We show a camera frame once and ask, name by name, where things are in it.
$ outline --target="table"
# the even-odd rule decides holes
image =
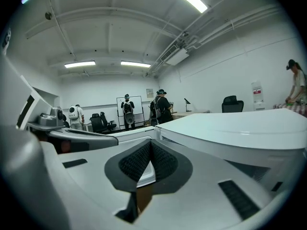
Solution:
[[[293,105],[287,105],[284,103],[284,104],[276,104],[273,106],[273,109],[280,109],[280,108],[286,108],[307,117],[307,105],[299,105],[296,103]]]
[[[182,117],[186,117],[188,115],[194,114],[194,113],[210,113],[209,110],[203,110],[203,111],[193,111],[193,112],[185,112],[185,113],[173,113],[173,119],[179,119]]]
[[[85,127],[85,130],[86,130],[87,132],[89,132],[89,130],[88,130],[89,125],[92,125],[92,122],[90,122],[90,123],[88,123],[88,124],[83,124],[83,127]]]

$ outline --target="checkered tablecloth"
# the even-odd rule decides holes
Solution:
[[[298,105],[298,104],[293,104],[293,105],[287,105],[287,104],[277,104],[273,106],[273,109],[279,109],[279,108],[287,108],[291,111],[294,111],[298,114],[301,114],[305,117],[307,117],[307,105]]]

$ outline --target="poster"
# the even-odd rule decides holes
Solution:
[[[154,90],[153,89],[146,89],[147,92],[147,98],[153,98],[154,96]]]

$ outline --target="black hat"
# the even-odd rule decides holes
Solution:
[[[293,59],[289,60],[288,66],[286,66],[286,69],[289,70],[295,65],[295,61]]]
[[[157,91],[157,94],[167,94],[163,89]]]

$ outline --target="desk lamp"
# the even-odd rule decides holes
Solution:
[[[186,98],[184,98],[184,100],[186,101],[186,112],[191,112],[191,111],[189,111],[188,108],[187,108],[187,105],[190,104],[190,102],[189,102]]]

